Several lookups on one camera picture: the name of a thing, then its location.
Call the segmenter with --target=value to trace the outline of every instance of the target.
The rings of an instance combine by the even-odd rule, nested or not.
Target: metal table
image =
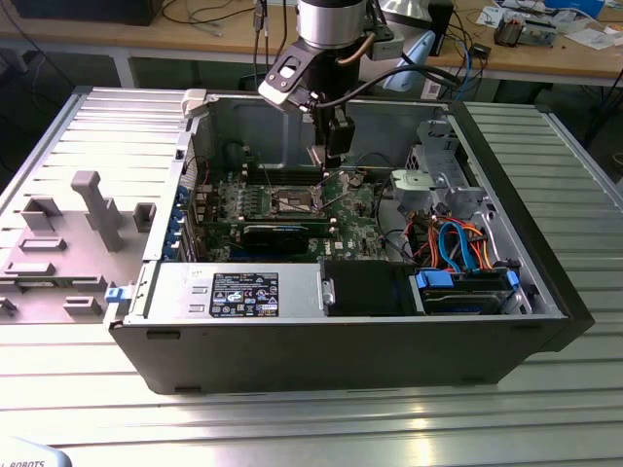
[[[124,163],[140,156],[118,163],[55,156],[68,154],[57,149],[68,127],[135,116],[160,132],[178,125],[173,106],[181,96],[72,96],[0,198],[3,246],[18,229],[16,199],[27,198],[52,163],[109,163],[132,180]],[[101,324],[4,325],[0,426],[63,449],[77,467],[622,465],[623,199],[554,116],[526,106],[468,107],[597,320],[563,352],[534,356],[498,386],[160,396]],[[119,137],[131,140],[133,132],[136,140],[137,128]],[[107,195],[123,198],[115,190]]]

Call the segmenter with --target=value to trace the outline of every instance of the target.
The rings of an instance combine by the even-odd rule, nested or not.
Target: warning label
[[[279,316],[278,274],[214,274],[210,314],[215,318]]]

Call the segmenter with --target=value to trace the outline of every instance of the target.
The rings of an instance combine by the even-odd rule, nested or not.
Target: blue latch
[[[178,209],[177,207],[173,207],[171,209],[171,216],[176,221],[181,221],[182,219],[184,219],[184,213],[180,209]]]
[[[119,304],[131,300],[132,292],[128,287],[111,287],[106,290],[104,300],[107,304]]]
[[[419,289],[430,288],[453,288],[455,286],[452,276],[446,270],[425,269],[418,272],[416,282]]]
[[[509,270],[506,272],[506,278],[508,279],[508,283],[513,289],[519,287],[519,277],[514,270]]]

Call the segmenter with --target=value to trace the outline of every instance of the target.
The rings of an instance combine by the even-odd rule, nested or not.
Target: gray plastic block
[[[104,292],[108,287],[108,282],[103,275],[100,275],[91,280],[74,280],[72,285],[79,292]]]
[[[38,238],[25,238],[19,243],[21,251],[62,251],[67,243],[57,236],[40,236]]]
[[[13,318],[18,308],[6,297],[0,297],[0,313]]]
[[[55,273],[55,266],[52,263],[9,263],[4,273],[18,276],[52,275]]]
[[[62,216],[62,212],[56,206],[55,201],[50,197],[32,197],[31,201],[35,201],[41,210],[45,212],[48,216]]]
[[[117,232],[119,212],[116,208],[115,212],[109,212],[107,203],[97,188],[99,181],[97,172],[78,170],[71,181],[71,188],[85,201],[91,214],[91,222],[97,228],[106,249],[118,251],[123,245]]]
[[[62,213],[49,197],[33,197],[21,211],[21,217],[35,236],[53,234],[55,230],[48,219],[52,216],[62,216]]]
[[[62,216],[48,219],[55,229],[55,235],[62,238],[67,247],[62,251],[23,251],[19,248],[24,239],[35,237],[26,227],[21,238],[11,249],[7,261],[0,265],[0,296],[7,297],[19,308],[13,318],[0,313],[0,325],[6,323],[96,323],[101,315],[70,316],[63,308],[65,297],[81,294],[94,296],[103,311],[108,304],[104,301],[105,290],[83,290],[73,284],[76,280],[94,280],[103,276],[108,285],[127,284],[135,280],[142,266],[142,255],[148,234],[139,233],[132,219],[132,212],[120,212],[122,216],[119,236],[123,239],[121,250],[109,253],[98,231],[94,231],[85,212],[67,211]],[[7,276],[4,269],[9,263],[46,263],[55,266],[54,275]]]
[[[108,212],[111,214],[112,219],[115,221],[115,226],[118,229],[121,226],[123,217],[119,213],[119,210],[117,209],[117,204],[115,204],[115,200],[112,198],[104,198],[104,201],[106,201],[106,209],[108,209]],[[89,225],[91,226],[91,228],[94,231],[96,231],[97,226],[95,225],[95,222],[92,220],[92,216],[90,212],[87,212],[85,214],[85,217],[87,217],[87,221],[89,222]]]
[[[141,233],[148,233],[152,228],[156,216],[156,204],[153,202],[139,202],[134,208],[132,217],[136,229]]]
[[[21,294],[23,290],[14,280],[0,280],[0,293]]]
[[[70,315],[99,315],[101,306],[95,297],[65,297],[62,306]]]
[[[46,216],[45,212],[21,211],[21,217],[26,221],[26,224],[34,235],[48,236],[55,231],[52,224],[48,221],[48,216]]]

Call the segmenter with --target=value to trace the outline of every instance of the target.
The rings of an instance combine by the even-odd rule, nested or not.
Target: slotted metal surface
[[[496,126],[501,116],[528,119],[547,129],[535,110],[513,117],[512,109],[476,117],[494,117]],[[530,155],[526,146],[518,145],[519,155]],[[560,157],[568,164],[540,165],[561,167],[543,172],[546,178],[594,179],[573,154]],[[504,165],[513,183],[538,173],[529,160]],[[594,216],[576,204],[529,206],[550,241],[560,240],[558,256],[597,324],[497,386],[160,396],[99,325],[3,326],[0,426],[63,448],[77,467],[623,465],[623,258],[598,249],[602,238],[586,232],[594,223],[591,234],[597,226],[619,234],[620,213],[613,203]],[[585,241],[568,246],[566,237]]]
[[[180,90],[105,88],[72,96],[53,125],[55,134],[0,214],[0,264],[21,235],[25,223],[19,212],[31,197],[53,197],[61,211],[86,210],[70,187],[76,170],[97,170],[99,190],[120,211],[154,202],[184,128],[183,96]]]

